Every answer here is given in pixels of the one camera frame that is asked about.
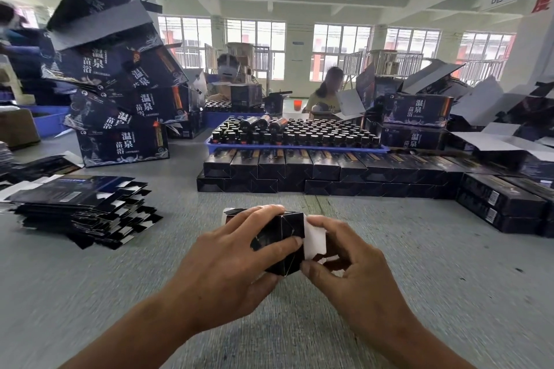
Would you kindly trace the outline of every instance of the left hand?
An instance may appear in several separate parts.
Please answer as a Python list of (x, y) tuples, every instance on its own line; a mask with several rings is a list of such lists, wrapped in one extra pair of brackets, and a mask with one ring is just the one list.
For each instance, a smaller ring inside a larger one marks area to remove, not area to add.
[(175, 329), (183, 340), (252, 313), (282, 277), (262, 272), (295, 252), (299, 237), (268, 245), (256, 252), (250, 243), (283, 206), (245, 210), (226, 225), (198, 237), (176, 274), (160, 291)]

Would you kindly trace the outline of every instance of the barcode label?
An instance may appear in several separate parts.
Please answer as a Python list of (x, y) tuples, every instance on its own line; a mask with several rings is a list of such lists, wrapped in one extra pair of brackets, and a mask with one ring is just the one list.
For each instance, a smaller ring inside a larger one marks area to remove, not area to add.
[(498, 200), (498, 196), (499, 194), (496, 191), (490, 193), (489, 204), (494, 206), (496, 204), (496, 201)]
[(489, 211), (486, 214), (485, 220), (492, 225), (494, 223), (494, 218), (496, 217), (497, 213), (498, 212), (495, 209), (490, 208)]
[(72, 193), (69, 193), (68, 195), (66, 195), (66, 197), (62, 197), (61, 199), (59, 199), (59, 202), (67, 203), (68, 201), (71, 201), (74, 198), (76, 198), (80, 193), (81, 191), (73, 191)]

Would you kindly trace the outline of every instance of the brown cardboard box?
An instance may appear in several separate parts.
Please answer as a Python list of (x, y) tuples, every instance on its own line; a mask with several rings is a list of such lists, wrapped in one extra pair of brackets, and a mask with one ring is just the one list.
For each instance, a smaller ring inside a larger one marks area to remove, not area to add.
[(0, 140), (12, 149), (40, 142), (31, 111), (21, 108), (0, 112)]

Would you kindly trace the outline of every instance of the table surface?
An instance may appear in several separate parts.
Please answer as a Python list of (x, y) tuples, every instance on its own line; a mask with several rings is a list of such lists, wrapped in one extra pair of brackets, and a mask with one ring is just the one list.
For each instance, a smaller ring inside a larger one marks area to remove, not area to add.
[[(224, 207), (283, 204), (347, 221), (381, 248), (417, 316), (479, 368), (552, 368), (554, 240), (506, 235), (453, 201), (198, 193), (202, 141), (171, 141), (169, 160), (90, 170), (149, 183), (164, 219), (116, 251), (80, 250), (0, 216), (0, 367), (57, 367), (159, 289)], [(74, 134), (16, 153), (78, 153)], [(163, 368), (388, 368), (300, 274), (249, 317), (205, 332)]]

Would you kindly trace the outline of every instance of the blue plastic tray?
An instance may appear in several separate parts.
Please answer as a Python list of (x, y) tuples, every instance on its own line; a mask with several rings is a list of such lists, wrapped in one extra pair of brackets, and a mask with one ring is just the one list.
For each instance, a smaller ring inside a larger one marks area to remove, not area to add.
[(261, 117), (266, 113), (204, 113), (206, 127), (215, 129), (219, 124), (227, 120), (229, 117)]
[(33, 117), (38, 135), (41, 139), (60, 134), (67, 130), (63, 122), (69, 107), (56, 106), (21, 106), (31, 110), (32, 113), (46, 113), (41, 117)]
[(208, 137), (204, 144), (208, 147), (210, 154), (214, 153), (216, 149), (307, 149), (307, 150), (328, 150), (329, 152), (359, 152), (359, 153), (386, 153), (390, 149), (381, 146), (380, 149), (362, 149), (362, 148), (328, 148), (324, 146), (294, 146), (294, 145), (224, 145), (221, 143), (210, 143), (212, 137)]

